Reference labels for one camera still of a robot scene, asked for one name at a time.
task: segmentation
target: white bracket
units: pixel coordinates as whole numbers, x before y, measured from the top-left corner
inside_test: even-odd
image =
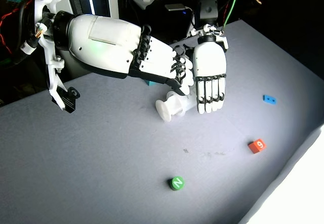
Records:
[[[35,25],[39,23],[43,18],[43,8],[48,6],[51,13],[56,14],[56,3],[61,0],[35,0],[35,14],[34,21]],[[61,71],[64,68],[64,60],[55,54],[55,43],[54,41],[45,39],[42,35],[39,39],[39,44],[44,48],[45,61],[49,72],[49,93],[54,98],[61,110],[65,109],[65,104],[62,98],[57,93],[57,87],[61,87],[67,91],[63,85],[61,79],[56,74],[56,71]]]

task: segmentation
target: green cable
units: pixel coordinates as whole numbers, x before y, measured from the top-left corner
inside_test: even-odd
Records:
[[[233,10],[233,8],[234,8],[235,2],[236,2],[236,0],[233,0],[232,7],[231,7],[231,9],[229,10],[228,15],[227,15],[227,17],[226,17],[226,20],[225,20],[225,22],[224,22],[223,29],[225,29],[225,26],[226,26],[226,24],[227,24],[227,21],[228,21],[230,15],[231,15],[231,13],[232,13],[232,10]]]

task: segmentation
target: green block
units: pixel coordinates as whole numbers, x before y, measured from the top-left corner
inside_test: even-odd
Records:
[[[184,187],[184,180],[182,177],[176,176],[171,179],[170,185],[170,187],[175,191],[181,190]]]

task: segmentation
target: table surface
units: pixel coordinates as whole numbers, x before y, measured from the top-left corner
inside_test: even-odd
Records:
[[[243,21],[226,35],[212,114],[164,123],[154,105],[168,86],[93,73],[67,83],[81,94],[72,114],[48,92],[0,108],[0,223],[238,222],[323,120],[324,82]]]

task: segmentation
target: red block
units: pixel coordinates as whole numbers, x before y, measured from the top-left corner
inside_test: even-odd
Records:
[[[262,139],[257,139],[256,141],[250,143],[248,146],[254,154],[267,148],[267,145],[263,142]]]

